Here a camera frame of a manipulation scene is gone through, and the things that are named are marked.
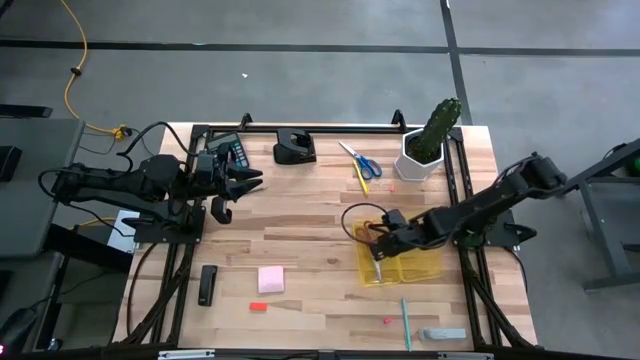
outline concrete floor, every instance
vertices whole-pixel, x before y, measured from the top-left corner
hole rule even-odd
[[[447,46],[438,0],[69,0],[94,41],[209,44]],[[639,49],[635,0],[449,0],[458,46]],[[21,0],[0,38],[77,41],[58,1]],[[37,104],[68,117],[62,93],[78,50],[2,48],[0,103]],[[532,151],[568,175],[640,134],[640,62],[621,56],[460,57],[470,118],[491,130],[498,164]],[[387,123],[393,110],[422,123],[460,95],[447,54],[290,51],[94,50],[72,102],[92,124],[143,128],[158,121]],[[157,151],[160,131],[147,144]],[[108,138],[83,145],[106,150]],[[136,149],[136,158],[144,157]],[[121,166],[114,155],[78,161]],[[112,207],[92,204],[103,216]],[[588,239],[581,201],[528,201],[518,222],[539,231],[522,246],[540,344],[637,358],[640,287],[586,295],[606,274]],[[61,208],[63,225],[87,220]]]

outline white pot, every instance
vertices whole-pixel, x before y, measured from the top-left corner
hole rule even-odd
[[[400,175],[400,178],[403,181],[423,182],[429,174],[431,174],[433,169],[437,168],[438,165],[444,161],[444,150],[442,145],[440,145],[440,158],[428,164],[421,164],[407,155],[405,149],[407,139],[410,138],[411,135],[420,133],[421,131],[422,129],[414,130],[402,136],[402,149],[396,161],[393,162],[393,167],[396,169],[398,175]]]

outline yellow tray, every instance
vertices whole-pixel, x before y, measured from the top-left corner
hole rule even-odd
[[[364,221],[356,221],[351,227],[352,234],[367,231],[375,238],[379,234],[364,227]],[[416,282],[437,278],[442,274],[442,253],[440,249],[413,249],[393,258],[385,258],[379,262],[382,281],[378,280],[373,256],[366,244],[356,242],[356,257],[360,281],[365,287]]]

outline wooden table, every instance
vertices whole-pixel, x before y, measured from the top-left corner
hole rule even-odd
[[[188,143],[193,124],[172,124]],[[496,162],[483,126],[463,127],[473,188],[489,186]],[[411,284],[365,288],[360,284],[355,245],[340,228],[340,215],[350,204],[370,201],[408,214],[433,206],[449,205],[444,166],[421,184],[402,182],[392,163],[400,148],[400,135],[316,134],[316,163],[282,166],[273,161],[275,134],[241,135],[251,167],[262,170],[268,188],[230,204],[233,222],[218,224],[207,216],[205,234],[196,247],[185,304],[180,347],[364,349],[404,350],[400,299],[408,301],[415,350],[471,350],[473,348],[462,275],[457,252],[443,250],[443,275]],[[370,182],[365,197],[355,175],[352,158],[338,144],[343,140],[364,156],[378,161],[383,176]],[[166,132],[161,153],[184,158]],[[455,148],[453,163],[459,174]],[[363,208],[350,220],[379,216]],[[145,247],[136,252],[131,274]],[[162,278],[167,245],[158,245],[143,264],[133,297],[135,326],[156,297]],[[487,248],[493,292],[497,303],[522,335],[535,343],[535,333],[518,263],[502,249]],[[212,307],[197,305],[201,266],[219,265]],[[285,267],[285,292],[259,295],[257,268]],[[125,335],[126,294],[114,340]],[[266,313],[252,313],[249,303],[269,303]],[[485,339],[489,339],[486,311],[478,299]],[[168,333],[173,302],[165,316],[163,339]],[[385,317],[392,317],[384,324]],[[417,336],[423,327],[465,327],[467,340],[424,344]]]

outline red eraser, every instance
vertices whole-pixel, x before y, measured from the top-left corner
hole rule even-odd
[[[251,303],[249,304],[251,311],[267,311],[267,303]]]

